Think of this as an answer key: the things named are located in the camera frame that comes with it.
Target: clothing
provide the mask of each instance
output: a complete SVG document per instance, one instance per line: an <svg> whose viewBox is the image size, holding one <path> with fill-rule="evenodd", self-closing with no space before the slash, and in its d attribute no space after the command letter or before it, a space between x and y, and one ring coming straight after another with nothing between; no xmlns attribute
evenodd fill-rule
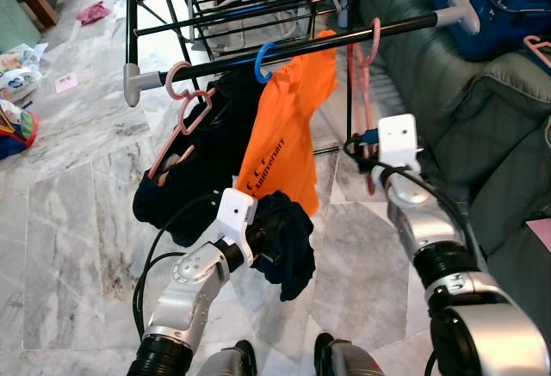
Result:
<svg viewBox="0 0 551 376"><path fill-rule="evenodd" d="M264 85L257 83L252 68L237 69L210 83L216 88L211 96L212 110L188 136L180 134L166 152L168 172L151 180L147 171L134 195L133 212L139 221L162 228L172 215L189 200L214 190L222 192L232 186L232 175L238 173L245 154L257 105ZM205 108L196 105L184 120L188 126ZM184 161L174 160L191 145L195 148ZM209 203L198 205L172 223L167 231L175 243L190 246L216 218L217 210Z"/></svg>
<svg viewBox="0 0 551 376"><path fill-rule="evenodd" d="M83 25L89 25L107 16L111 13L111 9L103 6L103 1L92 4L89 8L86 8L77 15L77 19Z"/></svg>
<svg viewBox="0 0 551 376"><path fill-rule="evenodd" d="M237 189L258 199L281 190L308 215L316 212L310 118L337 87L336 64L337 49L327 49L293 58L274 73L258 105Z"/></svg>
<svg viewBox="0 0 551 376"><path fill-rule="evenodd" d="M312 221L302 207L281 191L258 201L257 212L247 235L262 229L266 238L260 252L278 259L277 263L259 256L252 267L264 273L272 284L282 285L281 301L293 300L308 285L316 269L309 237Z"/></svg>

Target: drying rack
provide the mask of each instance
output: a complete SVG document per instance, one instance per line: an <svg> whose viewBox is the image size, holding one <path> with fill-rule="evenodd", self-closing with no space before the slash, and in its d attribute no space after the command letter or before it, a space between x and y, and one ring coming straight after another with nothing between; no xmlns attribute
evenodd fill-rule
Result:
<svg viewBox="0 0 551 376"><path fill-rule="evenodd" d="M307 21L307 28L302 36L294 36L282 41L276 41L276 47L269 50L263 57L263 65L280 62L293 56L310 52L321 51L338 46L349 46L350 44L369 40L373 38L372 28L360 28L352 30L351 10L349 7L342 7L338 0L248 0L233 4L228 7L217 7L209 4L214 0L184 0L188 6L188 19L178 20L172 0L165 0L170 13L170 20L165 20L155 13L148 5L149 0L127 0L127 62L124 66L124 91L127 103L134 107L139 102L141 90L152 89L164 86L166 71L142 72L138 65L138 40L140 36L155 34L167 30L176 33L183 57L190 62L187 43L201 42L204 45L210 62L191 65L181 69L175 76L174 81L190 79L195 87L199 89L197 78L214 75L229 71L237 66L253 66L257 58L257 51L260 46L244 46L238 50L215 53L210 47L209 39L212 35L206 33L206 28L212 25L225 22L250 19L254 16L275 14L283 11L296 11L292 18L280 22ZM330 1L331 7L321 5L324 1ZM159 26L152 28L138 29L138 7L141 6L159 22ZM306 13L299 14L299 8L306 8ZM347 11L347 31L324 38L314 38L316 18L332 12ZM417 16L398 22L391 22L381 25L381 37L393 34L403 34L422 28L443 27L453 24L461 24L470 34L478 33L480 23L478 16L468 0L449 0L449 7L446 9L434 10L426 15ZM223 34L236 34L250 31L254 28L268 26L266 23L256 26L242 28L228 28ZM188 38L184 36L183 30L188 29ZM352 132L352 94L350 84L350 62L347 64L347 102L346 102L346 136L351 137ZM333 151L338 149L328 148L323 150Z"/></svg>

